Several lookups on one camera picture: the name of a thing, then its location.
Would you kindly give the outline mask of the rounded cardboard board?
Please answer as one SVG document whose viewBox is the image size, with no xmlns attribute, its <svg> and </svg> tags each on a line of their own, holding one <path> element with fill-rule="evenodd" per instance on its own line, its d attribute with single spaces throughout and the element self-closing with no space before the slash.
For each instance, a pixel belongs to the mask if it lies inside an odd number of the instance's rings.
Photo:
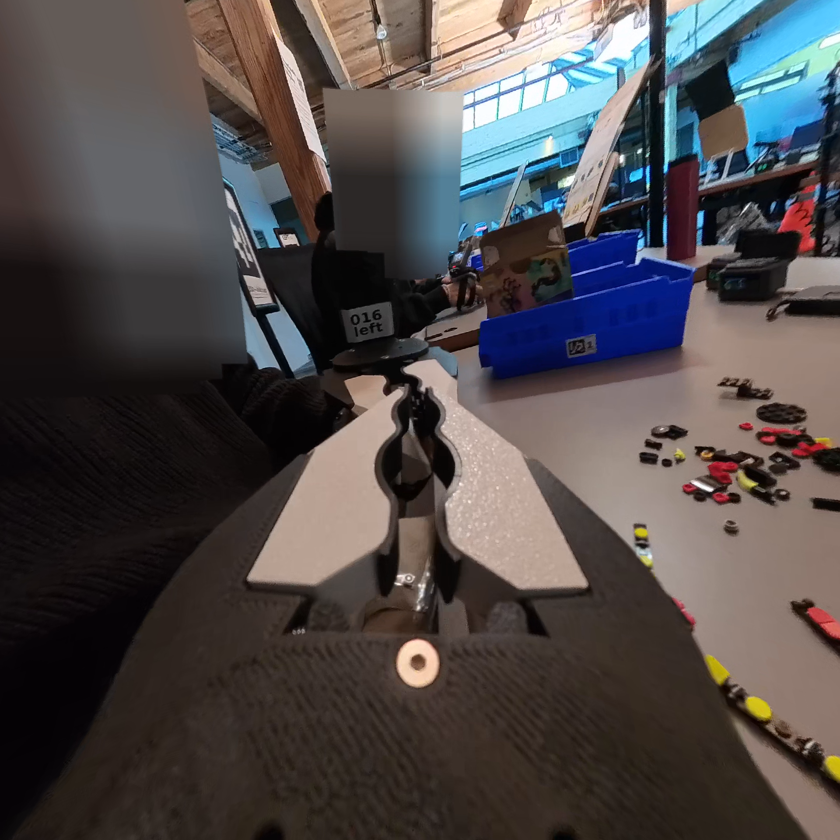
<svg viewBox="0 0 840 840">
<path fill-rule="evenodd" d="M 735 102 L 700 120 L 698 136 L 705 161 L 744 151 L 749 144 L 749 130 L 743 106 Z"/>
</svg>

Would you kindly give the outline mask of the dark red bottle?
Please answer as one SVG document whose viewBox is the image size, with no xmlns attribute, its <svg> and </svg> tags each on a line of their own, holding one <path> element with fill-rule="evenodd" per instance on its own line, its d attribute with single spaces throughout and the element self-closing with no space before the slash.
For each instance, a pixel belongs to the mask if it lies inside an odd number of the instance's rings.
<svg viewBox="0 0 840 840">
<path fill-rule="evenodd" d="M 699 158 L 687 154 L 668 164 L 665 178 L 666 258 L 682 261 L 697 254 Z"/>
</svg>

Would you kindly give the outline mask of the red and black lego strip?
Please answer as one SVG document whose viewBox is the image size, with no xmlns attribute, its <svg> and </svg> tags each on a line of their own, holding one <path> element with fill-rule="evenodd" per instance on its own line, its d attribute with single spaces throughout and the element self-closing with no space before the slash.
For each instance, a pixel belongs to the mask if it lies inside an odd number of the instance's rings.
<svg viewBox="0 0 840 840">
<path fill-rule="evenodd" d="M 810 598 L 791 601 L 792 612 L 828 643 L 839 645 L 839 621 Z"/>
</svg>

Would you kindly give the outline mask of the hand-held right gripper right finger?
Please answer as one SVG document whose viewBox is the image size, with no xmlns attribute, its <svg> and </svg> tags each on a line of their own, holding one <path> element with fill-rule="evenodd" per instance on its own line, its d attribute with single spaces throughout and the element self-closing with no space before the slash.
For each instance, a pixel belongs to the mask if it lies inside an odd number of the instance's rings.
<svg viewBox="0 0 840 840">
<path fill-rule="evenodd" d="M 434 446 L 435 580 L 445 599 L 541 599 L 589 589 L 523 453 L 458 404 L 425 395 Z"/>
</svg>

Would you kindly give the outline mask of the person's black sweater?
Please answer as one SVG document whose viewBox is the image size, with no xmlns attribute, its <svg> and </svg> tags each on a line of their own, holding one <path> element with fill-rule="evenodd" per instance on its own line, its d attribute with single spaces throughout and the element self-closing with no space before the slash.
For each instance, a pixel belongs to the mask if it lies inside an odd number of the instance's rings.
<svg viewBox="0 0 840 840">
<path fill-rule="evenodd" d="M 5 397 L 1 427 L 9 838 L 82 738 L 158 594 L 279 469 L 212 382 L 179 394 Z"/>
</svg>

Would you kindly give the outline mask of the wooden pillar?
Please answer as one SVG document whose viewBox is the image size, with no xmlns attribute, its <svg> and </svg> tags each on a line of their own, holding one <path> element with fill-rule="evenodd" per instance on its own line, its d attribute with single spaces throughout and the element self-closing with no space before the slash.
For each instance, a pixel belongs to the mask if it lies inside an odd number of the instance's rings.
<svg viewBox="0 0 840 840">
<path fill-rule="evenodd" d="M 270 5 L 220 1 L 219 6 L 301 224 L 314 242 L 319 237 L 316 207 L 331 184 L 325 162 L 309 147 L 271 23 Z"/>
</svg>

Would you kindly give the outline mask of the pile of lego pieces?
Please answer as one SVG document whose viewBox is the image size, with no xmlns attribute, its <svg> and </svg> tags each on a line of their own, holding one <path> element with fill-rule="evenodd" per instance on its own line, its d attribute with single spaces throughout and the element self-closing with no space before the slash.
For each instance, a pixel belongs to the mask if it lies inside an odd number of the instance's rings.
<svg viewBox="0 0 840 840">
<path fill-rule="evenodd" d="M 831 437 L 813 435 L 803 423 L 792 427 L 773 427 L 743 422 L 738 428 L 751 433 L 758 445 L 770 447 L 767 455 L 745 449 L 696 445 L 694 456 L 702 473 L 686 479 L 681 491 L 696 501 L 735 505 L 751 497 L 768 506 L 791 500 L 791 491 L 781 478 L 795 473 L 804 464 L 813 464 L 830 475 L 839 471 L 839 447 Z"/>
</svg>

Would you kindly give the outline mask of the person's left forearm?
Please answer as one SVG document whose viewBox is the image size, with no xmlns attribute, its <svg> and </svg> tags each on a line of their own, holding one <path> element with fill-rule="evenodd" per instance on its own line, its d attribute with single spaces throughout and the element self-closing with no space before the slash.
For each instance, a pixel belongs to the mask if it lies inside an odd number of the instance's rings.
<svg viewBox="0 0 840 840">
<path fill-rule="evenodd" d="M 289 379 L 279 369 L 260 369 L 251 357 L 244 364 L 224 365 L 213 385 L 268 447 L 277 469 L 329 438 L 344 410 L 321 378 Z"/>
</svg>

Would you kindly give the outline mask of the cardboard display board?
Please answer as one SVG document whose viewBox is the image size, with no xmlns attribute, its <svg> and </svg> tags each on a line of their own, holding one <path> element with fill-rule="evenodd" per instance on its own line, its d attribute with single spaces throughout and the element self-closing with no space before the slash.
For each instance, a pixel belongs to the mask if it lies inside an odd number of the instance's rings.
<svg viewBox="0 0 840 840">
<path fill-rule="evenodd" d="M 661 59 L 649 59 L 600 111 L 567 196 L 562 215 L 564 229 L 582 226 L 584 236 L 589 236 L 594 230 L 606 188 L 617 168 L 616 144 L 630 111 L 660 62 Z"/>
</svg>

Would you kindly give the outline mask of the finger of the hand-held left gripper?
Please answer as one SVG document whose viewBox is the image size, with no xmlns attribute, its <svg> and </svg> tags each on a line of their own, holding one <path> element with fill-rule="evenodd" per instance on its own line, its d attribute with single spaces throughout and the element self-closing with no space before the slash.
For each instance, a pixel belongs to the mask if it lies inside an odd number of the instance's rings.
<svg viewBox="0 0 840 840">
<path fill-rule="evenodd" d="M 343 381 L 352 400 L 350 411 L 362 415 L 383 401 L 392 387 L 382 375 L 356 375 Z"/>
<path fill-rule="evenodd" d="M 417 395 L 431 389 L 437 396 L 456 396 L 458 372 L 456 357 L 438 347 L 428 348 L 420 358 L 402 368 L 406 381 Z"/>
</svg>

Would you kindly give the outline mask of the black hard case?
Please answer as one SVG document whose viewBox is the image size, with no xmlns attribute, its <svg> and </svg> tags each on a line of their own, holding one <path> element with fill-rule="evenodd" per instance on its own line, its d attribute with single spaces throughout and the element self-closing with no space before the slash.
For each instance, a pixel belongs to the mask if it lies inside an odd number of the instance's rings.
<svg viewBox="0 0 840 840">
<path fill-rule="evenodd" d="M 774 259 L 792 261 L 797 257 L 802 235 L 795 230 L 773 232 L 759 229 L 742 229 L 737 236 L 734 250 L 741 259 Z"/>
</svg>

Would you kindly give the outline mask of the black framed sign stand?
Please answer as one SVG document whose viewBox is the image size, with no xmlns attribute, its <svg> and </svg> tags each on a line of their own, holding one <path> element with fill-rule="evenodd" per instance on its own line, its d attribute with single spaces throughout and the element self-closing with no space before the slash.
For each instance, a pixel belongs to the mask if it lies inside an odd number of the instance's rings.
<svg viewBox="0 0 840 840">
<path fill-rule="evenodd" d="M 239 284 L 244 299 L 250 315 L 258 324 L 277 366 L 286 378 L 294 379 L 294 372 L 269 321 L 270 314 L 280 311 L 279 302 L 259 265 L 256 243 L 243 214 L 235 188 L 226 178 L 223 179 L 223 184 L 228 218 L 234 239 Z"/>
</svg>

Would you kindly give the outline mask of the lego spider model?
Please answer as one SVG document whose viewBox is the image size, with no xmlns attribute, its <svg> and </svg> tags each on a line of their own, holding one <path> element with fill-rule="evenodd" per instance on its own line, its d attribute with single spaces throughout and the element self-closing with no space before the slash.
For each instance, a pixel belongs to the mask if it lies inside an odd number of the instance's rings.
<svg viewBox="0 0 840 840">
<path fill-rule="evenodd" d="M 648 572 L 655 577 L 655 564 L 650 549 L 649 533 L 644 523 L 637 522 L 633 525 L 633 550 Z M 693 633 L 697 625 L 695 617 L 690 614 L 680 599 L 672 597 L 671 600 L 689 630 Z M 800 610 L 800 613 L 820 631 L 827 630 L 833 620 L 826 620 L 822 623 L 817 621 L 814 624 L 816 607 L 812 602 L 794 602 L 794 606 L 796 608 L 803 607 L 804 612 Z M 750 721 L 756 729 L 760 729 L 777 746 L 782 747 L 782 750 L 794 757 L 803 768 L 807 767 L 812 773 L 818 774 L 827 784 L 838 791 L 838 754 L 826 750 L 816 738 L 804 734 L 788 721 L 782 719 L 768 701 L 754 695 L 740 685 L 732 677 L 730 670 L 719 659 L 710 654 L 704 654 L 704 660 L 711 680 L 731 709 L 735 710 L 742 719 Z"/>
</svg>

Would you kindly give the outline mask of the blue plastic bin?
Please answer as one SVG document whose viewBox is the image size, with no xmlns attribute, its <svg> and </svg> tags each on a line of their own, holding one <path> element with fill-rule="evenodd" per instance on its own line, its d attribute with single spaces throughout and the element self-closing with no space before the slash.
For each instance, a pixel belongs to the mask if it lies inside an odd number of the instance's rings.
<svg viewBox="0 0 840 840">
<path fill-rule="evenodd" d="M 613 264 L 632 266 L 637 262 L 637 228 L 607 232 L 595 238 L 583 238 L 568 245 L 572 275 Z"/>
</svg>

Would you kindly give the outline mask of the blue bin with tag sticker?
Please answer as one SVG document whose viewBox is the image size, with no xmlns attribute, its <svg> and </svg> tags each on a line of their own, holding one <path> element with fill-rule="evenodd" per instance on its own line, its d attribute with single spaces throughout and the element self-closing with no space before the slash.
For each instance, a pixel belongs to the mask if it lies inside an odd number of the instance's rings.
<svg viewBox="0 0 840 840">
<path fill-rule="evenodd" d="M 584 271 L 574 277 L 580 295 L 483 321 L 479 365 L 509 379 L 677 348 L 694 274 L 653 258 Z"/>
</svg>

